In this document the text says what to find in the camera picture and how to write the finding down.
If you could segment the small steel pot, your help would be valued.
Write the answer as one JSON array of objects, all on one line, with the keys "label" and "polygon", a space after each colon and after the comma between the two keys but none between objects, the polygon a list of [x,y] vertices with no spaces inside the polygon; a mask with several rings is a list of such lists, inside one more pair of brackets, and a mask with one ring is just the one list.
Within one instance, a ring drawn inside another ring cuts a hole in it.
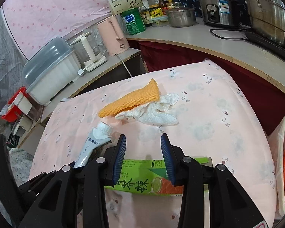
[{"label": "small steel pot", "polygon": [[167,19],[172,27],[190,27],[196,23],[195,10],[175,2],[175,7],[166,11]]}]

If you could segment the pink electric kettle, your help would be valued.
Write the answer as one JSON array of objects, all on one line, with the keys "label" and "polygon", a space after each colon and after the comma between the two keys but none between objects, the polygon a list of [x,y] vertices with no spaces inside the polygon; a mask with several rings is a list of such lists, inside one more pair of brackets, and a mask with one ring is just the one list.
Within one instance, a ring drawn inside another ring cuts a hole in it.
[{"label": "pink electric kettle", "polygon": [[109,56],[115,56],[130,48],[129,43],[114,15],[97,24],[97,29],[108,50]]}]

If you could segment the red plastic basket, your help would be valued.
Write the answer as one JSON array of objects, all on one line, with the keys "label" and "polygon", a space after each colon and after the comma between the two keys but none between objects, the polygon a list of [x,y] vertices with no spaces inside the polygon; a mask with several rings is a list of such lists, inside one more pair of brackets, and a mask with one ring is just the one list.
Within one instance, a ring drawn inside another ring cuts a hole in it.
[{"label": "red plastic basket", "polygon": [[3,120],[13,123],[22,115],[22,111],[16,105],[13,104],[14,100],[20,92],[22,92],[25,97],[28,97],[28,94],[26,94],[25,86],[20,87],[18,91],[7,102],[7,112],[5,115],[1,115],[1,118]]}]

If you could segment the orange mesh sponge cloth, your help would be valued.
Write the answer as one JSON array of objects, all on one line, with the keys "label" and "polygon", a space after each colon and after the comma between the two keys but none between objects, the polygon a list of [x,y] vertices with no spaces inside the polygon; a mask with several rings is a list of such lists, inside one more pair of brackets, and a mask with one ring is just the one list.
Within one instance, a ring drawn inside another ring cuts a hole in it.
[{"label": "orange mesh sponge cloth", "polygon": [[111,115],[117,115],[120,112],[131,110],[139,105],[158,101],[159,98],[160,90],[158,84],[154,79],[151,79],[145,87],[132,91],[122,98],[106,105],[99,111],[98,116],[104,118]]}]

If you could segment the white dish box clear lid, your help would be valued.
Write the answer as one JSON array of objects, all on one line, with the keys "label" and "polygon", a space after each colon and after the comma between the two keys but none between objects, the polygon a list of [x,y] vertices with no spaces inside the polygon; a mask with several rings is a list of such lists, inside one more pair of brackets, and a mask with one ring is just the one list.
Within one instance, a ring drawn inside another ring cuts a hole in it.
[{"label": "white dish box clear lid", "polygon": [[24,66],[22,78],[27,93],[47,105],[65,86],[79,78],[81,64],[67,41],[56,37],[42,47]]}]

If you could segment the dark sauce bottle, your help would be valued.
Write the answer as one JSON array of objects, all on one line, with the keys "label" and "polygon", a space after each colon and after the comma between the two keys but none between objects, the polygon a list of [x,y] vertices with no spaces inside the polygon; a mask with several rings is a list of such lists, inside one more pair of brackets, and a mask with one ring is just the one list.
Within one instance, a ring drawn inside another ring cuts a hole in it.
[{"label": "dark sauce bottle", "polygon": [[158,4],[159,4],[163,14],[165,15],[166,11],[168,9],[166,3],[164,2],[164,0],[158,0]]}]

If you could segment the steel rice cooker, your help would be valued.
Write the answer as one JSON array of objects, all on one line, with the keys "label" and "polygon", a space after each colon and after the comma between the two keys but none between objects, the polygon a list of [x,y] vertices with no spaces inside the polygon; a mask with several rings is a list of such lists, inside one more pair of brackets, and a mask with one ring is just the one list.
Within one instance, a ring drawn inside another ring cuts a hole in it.
[{"label": "steel rice cooker", "polygon": [[240,26],[237,0],[199,0],[203,22],[212,26]]}]

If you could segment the large steel steamer pot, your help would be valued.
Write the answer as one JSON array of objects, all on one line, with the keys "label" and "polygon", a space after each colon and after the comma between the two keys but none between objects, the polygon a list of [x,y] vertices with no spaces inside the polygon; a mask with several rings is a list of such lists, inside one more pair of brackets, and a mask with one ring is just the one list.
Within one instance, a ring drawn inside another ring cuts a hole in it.
[{"label": "large steel steamer pot", "polygon": [[285,6],[273,0],[246,0],[253,30],[285,46]]}]

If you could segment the pink dotted curtain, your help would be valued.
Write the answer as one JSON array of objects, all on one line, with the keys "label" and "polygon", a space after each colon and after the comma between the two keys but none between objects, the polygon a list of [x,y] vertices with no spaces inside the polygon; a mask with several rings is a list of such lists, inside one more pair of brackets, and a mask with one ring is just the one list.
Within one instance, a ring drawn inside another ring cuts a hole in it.
[{"label": "pink dotted curtain", "polygon": [[6,0],[3,11],[27,59],[51,39],[70,38],[111,13],[106,0]]}]

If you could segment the white trash bin with liner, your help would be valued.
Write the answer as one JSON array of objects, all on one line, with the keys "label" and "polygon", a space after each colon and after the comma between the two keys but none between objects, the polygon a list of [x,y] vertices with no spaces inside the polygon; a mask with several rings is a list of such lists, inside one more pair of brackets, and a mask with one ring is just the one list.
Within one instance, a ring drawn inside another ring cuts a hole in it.
[{"label": "white trash bin with liner", "polygon": [[285,150],[285,116],[268,137],[274,161],[276,191],[278,194],[276,214],[279,218],[285,215],[285,187],[283,177],[283,155]]}]

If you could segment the white toothpaste tube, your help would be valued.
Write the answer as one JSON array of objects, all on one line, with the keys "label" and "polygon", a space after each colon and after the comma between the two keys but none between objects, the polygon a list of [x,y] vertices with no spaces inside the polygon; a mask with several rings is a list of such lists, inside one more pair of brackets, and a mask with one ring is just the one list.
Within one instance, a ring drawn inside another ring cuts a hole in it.
[{"label": "white toothpaste tube", "polygon": [[77,157],[74,168],[85,166],[95,149],[111,141],[112,134],[113,127],[102,121],[96,127],[92,128]]}]

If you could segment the yellow label jar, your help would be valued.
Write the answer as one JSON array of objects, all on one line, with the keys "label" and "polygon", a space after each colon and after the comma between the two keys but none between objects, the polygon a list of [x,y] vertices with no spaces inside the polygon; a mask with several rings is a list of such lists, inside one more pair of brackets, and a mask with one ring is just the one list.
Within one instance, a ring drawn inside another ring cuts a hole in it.
[{"label": "yellow label jar", "polygon": [[149,8],[149,14],[150,14],[151,19],[165,16],[165,12],[163,12],[159,4],[151,5]]}]

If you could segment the white paper towel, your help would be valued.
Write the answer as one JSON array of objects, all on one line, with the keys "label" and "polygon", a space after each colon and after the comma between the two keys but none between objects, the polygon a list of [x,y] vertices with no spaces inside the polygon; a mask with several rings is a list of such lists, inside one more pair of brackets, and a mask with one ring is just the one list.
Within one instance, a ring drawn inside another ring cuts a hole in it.
[{"label": "white paper towel", "polygon": [[172,112],[172,107],[178,102],[179,95],[169,93],[160,95],[158,101],[141,104],[128,111],[118,113],[117,120],[136,120],[146,125],[173,126],[179,123],[177,115]]}]

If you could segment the green tea carton box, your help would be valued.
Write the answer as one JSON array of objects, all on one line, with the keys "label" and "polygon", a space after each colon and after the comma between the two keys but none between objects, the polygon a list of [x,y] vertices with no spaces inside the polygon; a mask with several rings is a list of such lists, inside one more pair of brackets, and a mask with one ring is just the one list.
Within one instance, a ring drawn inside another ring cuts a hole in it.
[{"label": "green tea carton box", "polygon": [[141,195],[174,196],[183,194],[168,179],[164,160],[124,160],[120,178],[108,189]]}]

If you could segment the pink patterned tablecloth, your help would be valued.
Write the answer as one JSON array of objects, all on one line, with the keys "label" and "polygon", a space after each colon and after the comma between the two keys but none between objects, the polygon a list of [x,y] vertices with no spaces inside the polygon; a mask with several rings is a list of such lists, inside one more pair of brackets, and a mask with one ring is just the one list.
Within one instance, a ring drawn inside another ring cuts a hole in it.
[{"label": "pink patterned tablecloth", "polygon": [[269,226],[276,212],[274,163],[265,133],[251,105],[231,76],[210,60],[119,81],[61,102],[53,111],[34,155],[30,177],[59,170],[77,159],[90,130],[107,104],[151,79],[162,94],[176,93],[172,107],[179,123],[151,126],[136,120],[104,122],[127,138],[127,159],[160,160],[160,138],[191,157],[223,163],[254,201]]}]

